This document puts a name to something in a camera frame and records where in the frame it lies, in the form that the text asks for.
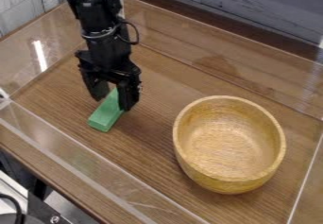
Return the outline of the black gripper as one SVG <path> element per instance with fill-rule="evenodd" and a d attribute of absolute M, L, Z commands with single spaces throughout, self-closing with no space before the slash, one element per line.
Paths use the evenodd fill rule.
<path fill-rule="evenodd" d="M 139 41 L 131 41 L 126 28 L 108 28 L 102 31 L 82 31 L 87 49 L 76 52 L 80 61 L 83 83 L 96 101 L 103 100 L 110 88 L 107 82 L 119 83 L 119 106 L 126 112 L 140 99 L 142 70 L 131 61 L 131 47 Z"/>

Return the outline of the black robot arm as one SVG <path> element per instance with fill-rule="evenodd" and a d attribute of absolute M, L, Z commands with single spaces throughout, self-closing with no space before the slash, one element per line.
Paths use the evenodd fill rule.
<path fill-rule="evenodd" d="M 87 49 L 75 53 L 79 59 L 80 75 L 87 90 L 96 101 L 110 94 L 107 83 L 118 88 L 118 104 L 130 111 L 140 98 L 142 70 L 131 61 L 131 47 L 140 38 L 132 40 L 127 21 L 120 12 L 122 0 L 67 0 L 75 18 L 80 21 L 80 35 Z"/>

